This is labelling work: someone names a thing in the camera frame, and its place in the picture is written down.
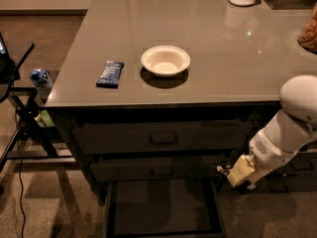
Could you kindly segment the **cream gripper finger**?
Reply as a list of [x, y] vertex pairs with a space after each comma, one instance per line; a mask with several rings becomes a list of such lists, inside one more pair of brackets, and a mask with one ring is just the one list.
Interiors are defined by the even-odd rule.
[[236, 187], [247, 180], [256, 171], [254, 158], [241, 155], [230, 169], [227, 179], [232, 187]]

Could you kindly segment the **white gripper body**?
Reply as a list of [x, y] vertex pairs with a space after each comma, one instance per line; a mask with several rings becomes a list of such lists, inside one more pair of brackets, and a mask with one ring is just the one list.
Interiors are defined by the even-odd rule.
[[250, 157], [255, 171], [248, 181], [255, 183], [286, 165], [304, 146], [304, 133], [284, 129], [261, 129], [250, 141]]

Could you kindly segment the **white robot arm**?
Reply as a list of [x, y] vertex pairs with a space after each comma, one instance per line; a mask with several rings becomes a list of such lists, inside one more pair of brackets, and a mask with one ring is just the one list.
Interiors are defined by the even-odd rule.
[[257, 182], [316, 140], [317, 77], [293, 77], [280, 89], [279, 102], [281, 109], [250, 141], [249, 153], [230, 169], [227, 179], [232, 187]]

